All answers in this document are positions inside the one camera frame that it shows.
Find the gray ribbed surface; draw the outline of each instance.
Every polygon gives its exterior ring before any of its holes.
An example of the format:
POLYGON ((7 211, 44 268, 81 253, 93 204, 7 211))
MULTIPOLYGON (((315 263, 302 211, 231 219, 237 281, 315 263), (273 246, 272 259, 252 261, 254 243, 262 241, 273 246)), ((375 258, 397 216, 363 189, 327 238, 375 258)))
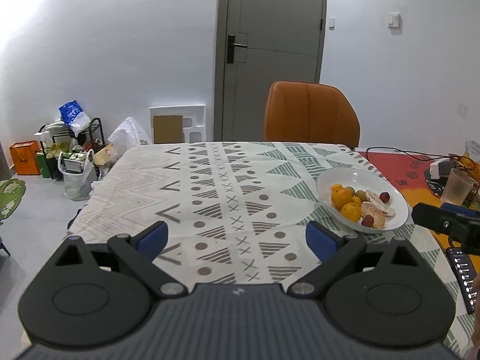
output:
POLYGON ((280 286, 271 284, 198 284, 188 297, 162 302, 145 326, 120 343, 76 353, 33 346, 19 357, 22 360, 456 358, 443 345, 398 353, 360 345, 332 328, 315 302, 292 299, 280 286))

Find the chair backrest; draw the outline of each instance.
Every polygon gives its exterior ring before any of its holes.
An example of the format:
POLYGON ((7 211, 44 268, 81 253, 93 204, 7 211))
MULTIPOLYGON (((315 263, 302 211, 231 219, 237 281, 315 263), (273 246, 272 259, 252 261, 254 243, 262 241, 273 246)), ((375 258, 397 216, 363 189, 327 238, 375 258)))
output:
POLYGON ((265 108, 267 141, 337 143, 358 147, 360 124, 337 88, 306 82, 277 81, 265 108))

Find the tile floor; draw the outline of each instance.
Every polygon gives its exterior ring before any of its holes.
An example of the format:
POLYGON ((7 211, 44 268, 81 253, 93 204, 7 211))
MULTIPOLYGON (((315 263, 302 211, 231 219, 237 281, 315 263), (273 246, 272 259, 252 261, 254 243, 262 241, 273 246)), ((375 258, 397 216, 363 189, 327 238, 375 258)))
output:
POLYGON ((11 257, 0 251, 0 360, 21 350, 22 326, 17 316, 20 295, 62 241, 68 222, 86 201, 63 195, 63 183, 41 176, 14 176, 26 192, 10 218, 0 226, 11 257))

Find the door frame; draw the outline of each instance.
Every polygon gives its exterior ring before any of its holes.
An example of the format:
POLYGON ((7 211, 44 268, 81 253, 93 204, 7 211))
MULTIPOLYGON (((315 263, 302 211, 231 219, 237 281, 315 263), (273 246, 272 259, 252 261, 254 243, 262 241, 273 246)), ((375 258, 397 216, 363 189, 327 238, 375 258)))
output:
MULTIPOLYGON (((223 140, 223 103, 224 103, 224 75, 225 59, 227 54, 227 15, 229 0, 218 0, 217 4, 217 35, 215 41, 215 74, 214 74, 214 141, 223 140)), ((315 82, 320 82, 322 68, 323 44, 325 42, 327 0, 322 0, 320 39, 318 47, 317 67, 315 69, 315 82)))

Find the black cable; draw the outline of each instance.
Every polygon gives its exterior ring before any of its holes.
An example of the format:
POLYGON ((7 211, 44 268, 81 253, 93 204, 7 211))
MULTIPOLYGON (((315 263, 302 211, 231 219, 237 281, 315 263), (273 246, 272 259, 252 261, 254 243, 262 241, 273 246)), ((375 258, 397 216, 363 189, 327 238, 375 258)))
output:
POLYGON ((367 161, 370 161, 368 159, 368 151, 371 150, 371 149, 389 149, 389 150, 393 150, 393 151, 396 151, 396 152, 401 152, 401 153, 404 153, 414 159, 416 159, 417 161, 431 161, 431 160, 439 160, 441 158, 452 158, 454 159, 455 161, 457 161, 459 164, 462 165, 462 167, 465 168, 465 170, 475 170, 475 162, 469 158, 469 157, 466 157, 464 155, 439 155, 439 154, 427 154, 427 153, 423 153, 421 151, 413 151, 413 150, 400 150, 400 149, 397 149, 396 147, 387 147, 387 146, 372 146, 372 147, 369 147, 367 148, 367 150, 365 151, 365 158, 367 159, 367 161), (426 156, 429 156, 430 158, 428 159, 422 159, 422 158, 418 158, 418 157, 415 157, 413 155, 411 155, 410 153, 414 153, 414 154, 420 154, 420 155, 426 155, 426 156), (464 164, 462 164, 462 162, 459 161, 459 158, 466 158, 468 159, 471 163, 472 163, 472 168, 468 168, 466 167, 464 164))

